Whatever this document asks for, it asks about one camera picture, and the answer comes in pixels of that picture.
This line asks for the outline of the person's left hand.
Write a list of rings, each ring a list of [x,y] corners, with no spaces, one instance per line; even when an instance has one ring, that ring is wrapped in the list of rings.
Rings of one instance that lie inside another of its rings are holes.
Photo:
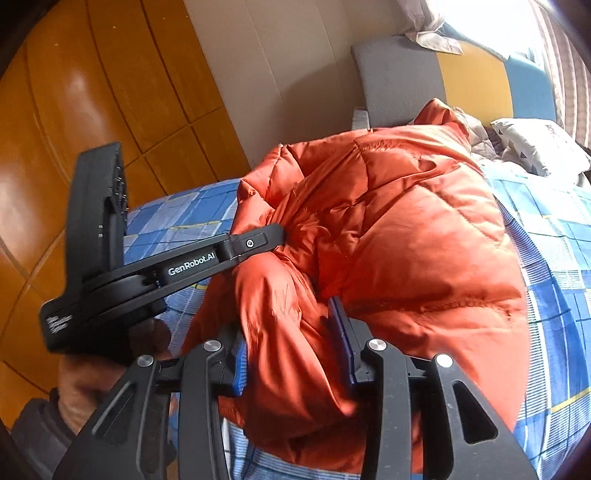
[[[132,352],[157,360],[171,357],[171,334],[159,319],[150,319],[130,331]],[[58,410],[67,427],[77,435],[125,368],[108,359],[89,355],[63,356],[58,370]]]

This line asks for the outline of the dark left sleeve forearm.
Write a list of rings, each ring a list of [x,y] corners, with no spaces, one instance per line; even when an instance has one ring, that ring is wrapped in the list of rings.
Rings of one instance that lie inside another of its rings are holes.
[[[64,454],[105,392],[82,390],[63,400],[58,388],[48,399],[30,400],[13,424],[11,437],[41,479],[51,479]]]

